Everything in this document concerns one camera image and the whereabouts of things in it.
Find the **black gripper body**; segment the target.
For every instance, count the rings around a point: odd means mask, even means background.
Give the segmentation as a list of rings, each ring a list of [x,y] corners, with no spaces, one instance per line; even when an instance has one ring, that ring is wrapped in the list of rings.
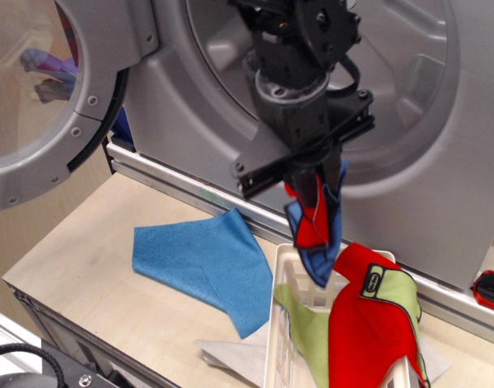
[[[292,182],[298,168],[315,167],[321,176],[329,150],[371,130],[373,101],[359,90],[358,69],[348,70],[353,83],[331,90],[325,74],[294,89],[274,82],[259,70],[246,70],[248,90],[259,122],[247,148],[235,159],[231,172],[245,198],[255,196],[282,180]]]

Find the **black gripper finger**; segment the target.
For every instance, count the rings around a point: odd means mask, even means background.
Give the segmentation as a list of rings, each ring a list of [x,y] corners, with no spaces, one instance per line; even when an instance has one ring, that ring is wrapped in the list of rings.
[[[298,168],[292,173],[292,185],[299,203],[315,209],[319,204],[319,184],[315,167]]]
[[[334,147],[329,150],[327,156],[323,160],[323,182],[327,185],[330,192],[338,192],[340,190],[341,163],[340,147]]]

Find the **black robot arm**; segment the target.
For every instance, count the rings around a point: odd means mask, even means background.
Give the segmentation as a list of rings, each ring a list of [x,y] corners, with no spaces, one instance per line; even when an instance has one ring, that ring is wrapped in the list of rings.
[[[253,197],[284,182],[313,208],[340,184],[342,145],[374,126],[373,95],[348,51],[360,17],[343,1],[237,1],[253,48],[243,61],[258,129],[231,170]]]

